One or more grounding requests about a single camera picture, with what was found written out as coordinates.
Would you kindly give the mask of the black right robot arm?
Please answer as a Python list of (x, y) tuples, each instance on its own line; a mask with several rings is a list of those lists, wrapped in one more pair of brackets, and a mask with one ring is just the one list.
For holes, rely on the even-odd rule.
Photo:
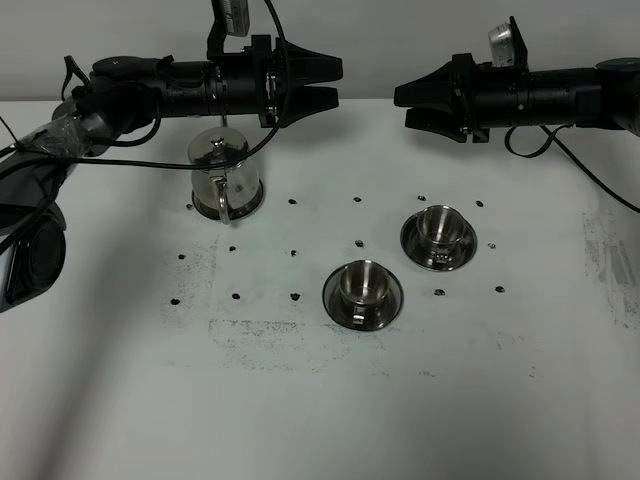
[(398, 86), (405, 126), (458, 143), (486, 143), (494, 128), (569, 125), (639, 134), (639, 61), (530, 71), (478, 64), (456, 54), (443, 67)]

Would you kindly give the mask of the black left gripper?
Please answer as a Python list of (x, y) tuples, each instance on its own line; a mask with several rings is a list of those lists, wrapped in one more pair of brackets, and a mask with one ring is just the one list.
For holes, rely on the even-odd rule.
[[(276, 78), (304, 86), (287, 95), (270, 91)], [(279, 118), (286, 128), (308, 116), (339, 106), (338, 90), (307, 85), (329, 83), (343, 78), (338, 57), (321, 54), (270, 35), (253, 35), (241, 52), (208, 54), (208, 113), (212, 116), (256, 114), (262, 128), (272, 128)]]

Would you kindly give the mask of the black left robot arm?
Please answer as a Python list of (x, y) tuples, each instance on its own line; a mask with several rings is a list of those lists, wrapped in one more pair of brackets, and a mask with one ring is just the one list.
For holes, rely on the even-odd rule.
[(132, 147), (132, 133), (153, 137), (165, 118), (256, 115), (286, 127), (338, 105), (339, 58), (267, 35), (239, 53), (215, 51), (200, 62), (172, 57), (111, 57), (81, 76), (49, 123), (1, 152), (1, 307), (46, 292), (66, 255), (59, 191), (79, 164), (98, 164), (111, 147)]

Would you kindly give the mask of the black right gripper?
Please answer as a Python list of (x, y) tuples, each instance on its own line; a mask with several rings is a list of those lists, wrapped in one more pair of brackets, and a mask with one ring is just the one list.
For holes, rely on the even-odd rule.
[(519, 69), (477, 64), (469, 53), (456, 54), (433, 73), (396, 87), (393, 101), (397, 107), (454, 107), (456, 95), (462, 124), (446, 112), (410, 108), (405, 126), (455, 142), (466, 141), (464, 128), (474, 143), (487, 143), (492, 128), (515, 119), (519, 82)]

